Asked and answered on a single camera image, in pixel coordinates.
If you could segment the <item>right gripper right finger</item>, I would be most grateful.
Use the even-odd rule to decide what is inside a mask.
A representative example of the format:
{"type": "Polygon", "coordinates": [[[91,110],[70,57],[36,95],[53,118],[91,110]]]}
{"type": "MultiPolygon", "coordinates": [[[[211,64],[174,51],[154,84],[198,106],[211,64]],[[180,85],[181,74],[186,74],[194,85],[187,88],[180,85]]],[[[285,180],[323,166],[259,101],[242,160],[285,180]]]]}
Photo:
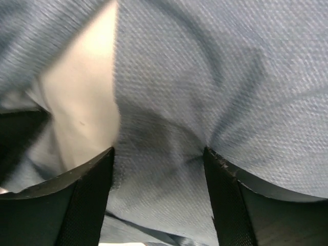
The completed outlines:
{"type": "Polygon", "coordinates": [[[327,199],[269,183],[209,148],[203,164],[219,245],[327,245],[327,199]]]}

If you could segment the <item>white pillow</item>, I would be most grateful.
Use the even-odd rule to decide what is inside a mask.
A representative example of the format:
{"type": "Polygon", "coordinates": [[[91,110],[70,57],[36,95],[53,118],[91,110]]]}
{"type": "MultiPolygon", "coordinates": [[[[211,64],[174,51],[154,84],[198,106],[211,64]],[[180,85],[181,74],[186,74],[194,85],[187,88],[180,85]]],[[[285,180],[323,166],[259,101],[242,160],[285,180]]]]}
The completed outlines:
{"type": "Polygon", "coordinates": [[[60,173],[113,145],[117,1],[1,1],[1,104],[52,115],[20,172],[60,173]]]}

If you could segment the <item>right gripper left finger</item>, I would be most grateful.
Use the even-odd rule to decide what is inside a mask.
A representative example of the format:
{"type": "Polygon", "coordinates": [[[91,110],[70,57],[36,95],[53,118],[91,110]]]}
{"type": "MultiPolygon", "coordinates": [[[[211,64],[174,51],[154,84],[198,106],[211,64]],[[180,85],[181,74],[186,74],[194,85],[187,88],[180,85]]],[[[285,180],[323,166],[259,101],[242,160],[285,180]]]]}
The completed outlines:
{"type": "Polygon", "coordinates": [[[19,193],[1,195],[1,245],[98,245],[114,149],[19,193]]]}

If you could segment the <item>blue striped pillowcase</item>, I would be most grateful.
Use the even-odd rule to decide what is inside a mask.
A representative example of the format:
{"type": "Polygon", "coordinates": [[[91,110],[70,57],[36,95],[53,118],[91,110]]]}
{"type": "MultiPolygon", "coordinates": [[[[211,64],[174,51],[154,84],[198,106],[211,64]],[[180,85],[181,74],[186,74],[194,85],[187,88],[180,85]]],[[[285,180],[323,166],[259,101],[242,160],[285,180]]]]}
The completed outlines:
{"type": "MultiPolygon", "coordinates": [[[[117,3],[119,123],[101,152],[114,149],[98,245],[219,245],[205,148],[327,199],[327,1],[117,3]]],[[[19,171],[51,121],[34,101],[1,104],[1,195],[76,168],[19,171]]]]}

